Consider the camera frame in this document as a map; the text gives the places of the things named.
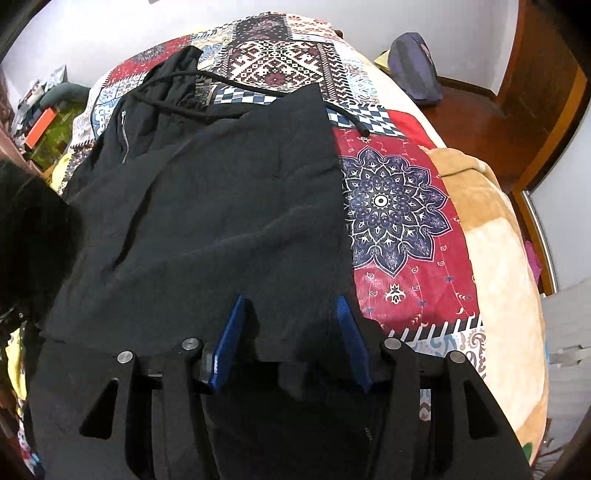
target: wooden floor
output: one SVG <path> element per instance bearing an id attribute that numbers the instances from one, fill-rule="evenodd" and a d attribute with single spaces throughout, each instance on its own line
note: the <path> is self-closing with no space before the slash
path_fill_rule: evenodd
<path id="1" fill-rule="evenodd" d="M 505 115 L 487 97 L 449 87 L 443 87 L 443 100 L 437 106 L 421 110 L 448 147 L 488 163 L 505 193 L 547 136 L 524 115 Z"/>

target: white wall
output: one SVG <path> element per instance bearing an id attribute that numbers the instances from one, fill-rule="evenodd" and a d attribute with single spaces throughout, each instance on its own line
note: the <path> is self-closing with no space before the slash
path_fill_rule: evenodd
<path id="1" fill-rule="evenodd" d="M 591 277 L 591 106 L 531 201 L 548 243 L 558 287 Z"/>
<path id="2" fill-rule="evenodd" d="M 122 60 L 162 41 L 264 11 L 321 18 L 373 60 L 418 31 L 440 75 L 498 91 L 518 0 L 52 0 L 25 28 L 2 67 L 19 94 L 67 64 L 90 86 Z"/>

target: bedspread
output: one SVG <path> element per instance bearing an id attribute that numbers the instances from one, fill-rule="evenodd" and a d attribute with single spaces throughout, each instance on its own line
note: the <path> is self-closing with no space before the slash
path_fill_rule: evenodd
<path id="1" fill-rule="evenodd" d="M 194 45 L 199 68 L 291 92 L 310 82 L 368 126 L 360 137 L 327 109 L 343 169 L 346 221 L 364 315 L 415 350 L 460 350 L 484 378 L 524 448 L 545 427 L 547 380 L 539 298 L 509 200 L 483 162 L 444 143 L 392 80 L 330 24 L 280 12 L 154 46 L 91 88 L 52 186 L 62 193 L 118 100 L 156 64 Z M 201 105 L 275 98 L 197 79 Z M 428 391 L 421 418 L 430 417 Z"/>

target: metal screw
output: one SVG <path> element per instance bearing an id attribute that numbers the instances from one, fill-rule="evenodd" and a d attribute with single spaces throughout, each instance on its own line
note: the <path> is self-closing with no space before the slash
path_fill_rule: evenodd
<path id="1" fill-rule="evenodd" d="M 183 348 L 185 350 L 195 350 L 199 346 L 199 340 L 196 338 L 187 338 L 183 340 Z"/>
<path id="2" fill-rule="evenodd" d="M 133 357 L 134 354 L 132 354 L 129 350 L 126 350 L 125 352 L 121 352 L 119 355 L 117 355 L 117 361 L 120 364 L 126 364 L 127 362 L 131 361 Z"/>
<path id="3" fill-rule="evenodd" d="M 389 350 L 398 350 L 400 347 L 402 347 L 402 342 L 397 338 L 390 337 L 384 340 L 384 345 Z"/>
<path id="4" fill-rule="evenodd" d="M 452 362 L 462 364 L 464 363 L 464 360 L 466 360 L 466 355 L 464 355 L 462 352 L 454 350 L 452 353 L 449 354 L 449 358 L 452 359 Z"/>

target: orange box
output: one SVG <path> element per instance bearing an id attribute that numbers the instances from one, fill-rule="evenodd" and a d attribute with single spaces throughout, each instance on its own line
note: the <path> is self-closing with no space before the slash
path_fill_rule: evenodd
<path id="1" fill-rule="evenodd" d="M 57 113 L 55 113 L 51 108 L 45 110 L 37 119 L 35 125 L 33 125 L 33 128 L 31 128 L 31 131 L 27 135 L 25 139 L 25 145 L 29 148 L 33 148 L 43 135 L 43 132 L 47 129 L 47 127 L 49 127 L 49 124 L 53 122 L 53 119 L 56 116 Z"/>

